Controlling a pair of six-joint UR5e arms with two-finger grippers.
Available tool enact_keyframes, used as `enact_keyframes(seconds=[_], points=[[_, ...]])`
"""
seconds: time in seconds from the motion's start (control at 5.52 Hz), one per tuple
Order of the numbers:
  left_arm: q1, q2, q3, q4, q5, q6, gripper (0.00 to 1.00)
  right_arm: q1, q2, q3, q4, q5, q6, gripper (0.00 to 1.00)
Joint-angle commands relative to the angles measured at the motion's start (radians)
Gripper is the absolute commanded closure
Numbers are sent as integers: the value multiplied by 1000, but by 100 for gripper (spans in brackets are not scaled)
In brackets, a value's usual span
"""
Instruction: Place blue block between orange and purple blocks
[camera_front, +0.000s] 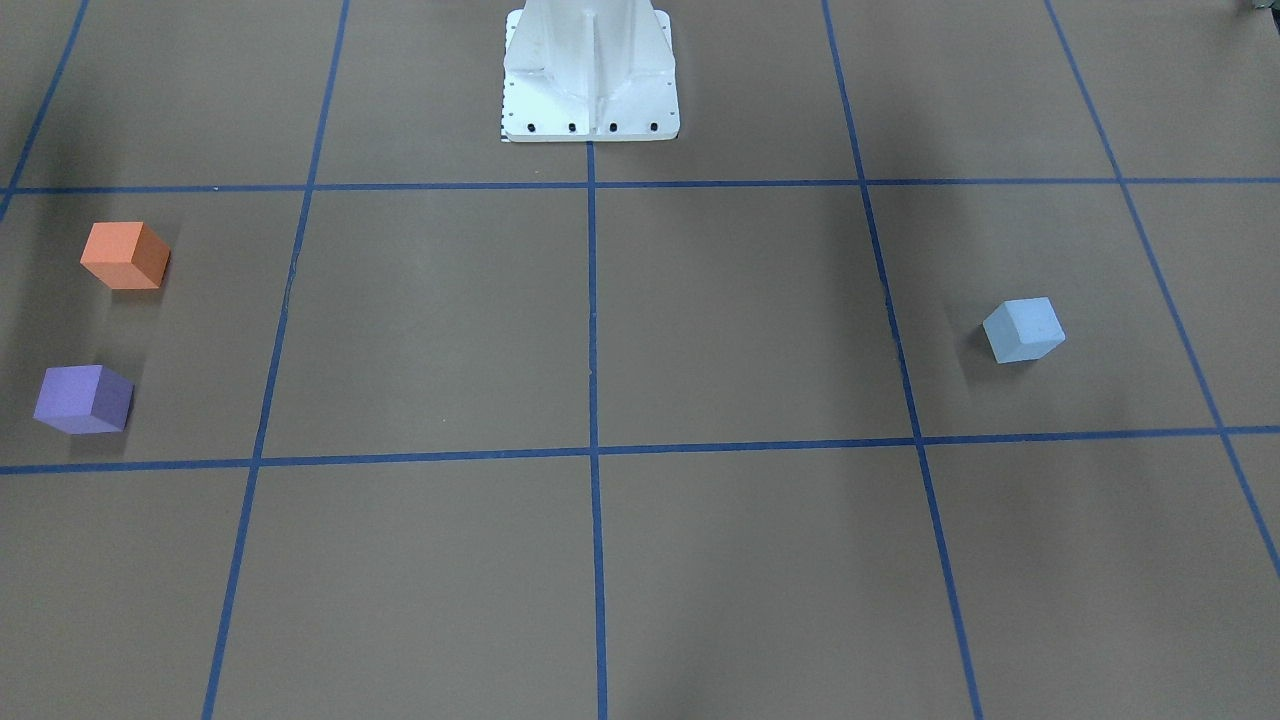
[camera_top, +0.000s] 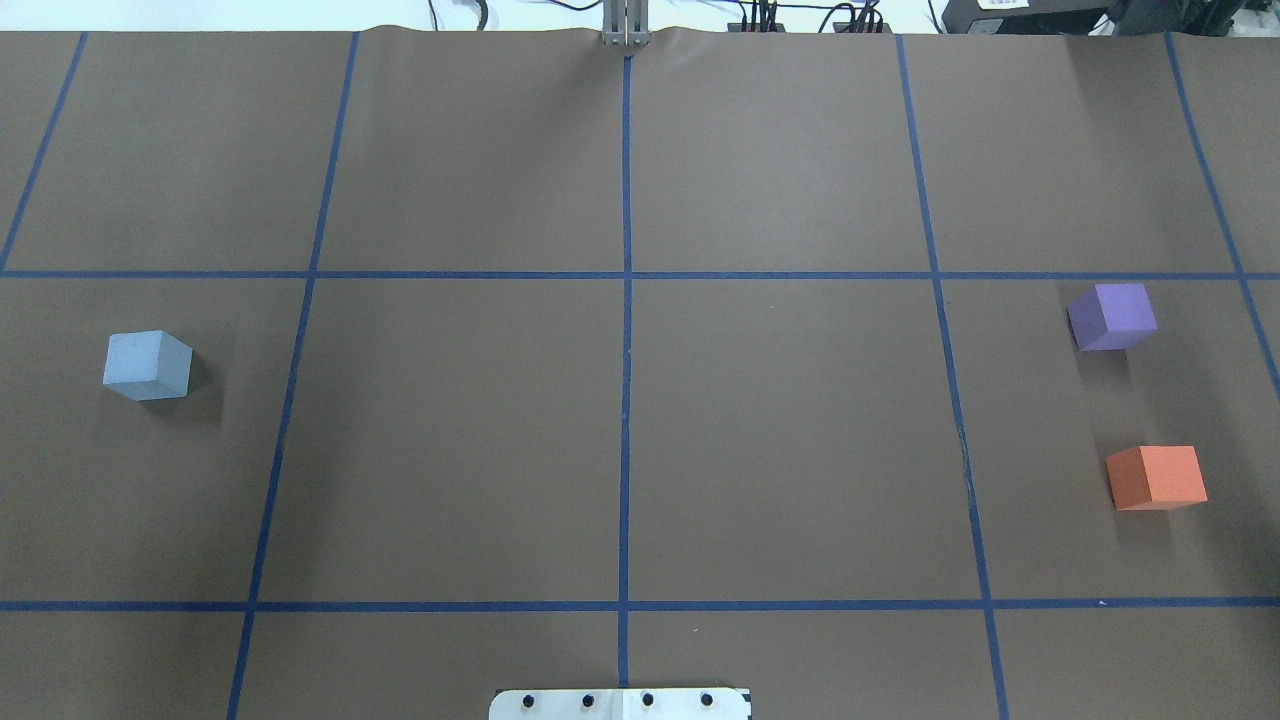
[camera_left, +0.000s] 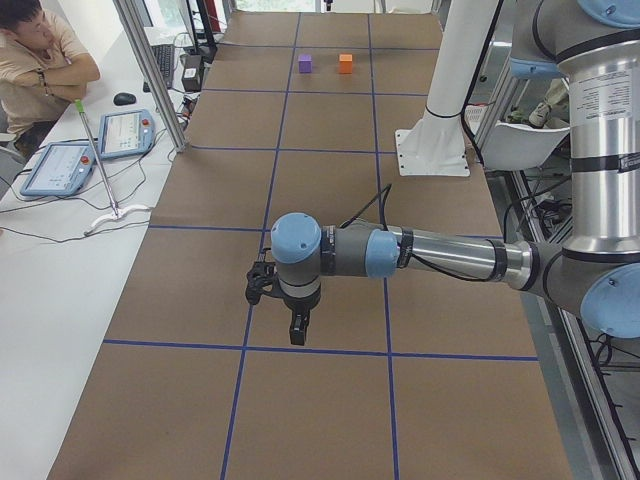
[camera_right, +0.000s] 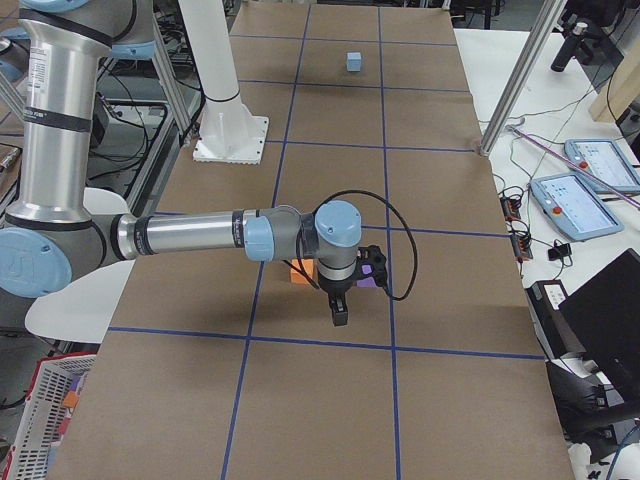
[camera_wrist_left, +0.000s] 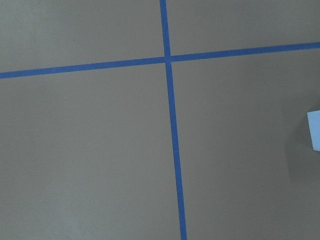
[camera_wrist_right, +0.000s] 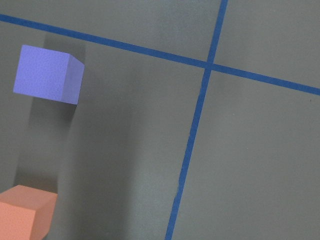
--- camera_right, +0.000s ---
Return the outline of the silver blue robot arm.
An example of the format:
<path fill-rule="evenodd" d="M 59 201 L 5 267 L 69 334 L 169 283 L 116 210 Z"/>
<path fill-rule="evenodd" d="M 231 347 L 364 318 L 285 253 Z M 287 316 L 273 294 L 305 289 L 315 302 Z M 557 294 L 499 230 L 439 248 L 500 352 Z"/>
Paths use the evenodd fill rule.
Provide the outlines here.
<path fill-rule="evenodd" d="M 311 259 L 310 283 L 348 320 L 347 291 L 388 285 L 380 248 L 361 242 L 361 216 L 344 193 L 314 211 L 289 206 L 199 215 L 92 215 L 84 205 L 98 63 L 117 47 L 154 51 L 148 1 L 24 1 L 30 38 L 18 198 L 1 230 L 1 286 L 38 298 L 113 263 L 165 252 L 238 248 L 257 262 Z"/>

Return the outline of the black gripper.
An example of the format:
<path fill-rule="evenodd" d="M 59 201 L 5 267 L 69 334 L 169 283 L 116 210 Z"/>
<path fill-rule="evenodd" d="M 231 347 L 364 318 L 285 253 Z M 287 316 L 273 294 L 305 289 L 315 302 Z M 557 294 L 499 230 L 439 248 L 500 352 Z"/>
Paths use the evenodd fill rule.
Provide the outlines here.
<path fill-rule="evenodd" d="M 377 287 L 387 285 L 386 256 L 377 245 L 361 246 L 346 260 L 333 267 L 318 260 L 318 284 L 328 295 L 336 327 L 347 325 L 346 293 L 359 281 L 371 279 Z"/>

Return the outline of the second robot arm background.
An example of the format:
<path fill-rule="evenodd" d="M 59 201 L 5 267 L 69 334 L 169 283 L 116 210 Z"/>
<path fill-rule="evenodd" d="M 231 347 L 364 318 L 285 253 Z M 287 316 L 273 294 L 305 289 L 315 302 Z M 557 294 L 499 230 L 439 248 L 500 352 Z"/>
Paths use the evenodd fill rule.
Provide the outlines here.
<path fill-rule="evenodd" d="M 11 81 L 22 79 L 28 71 L 30 38 L 23 27 L 1 32 L 1 72 Z"/>

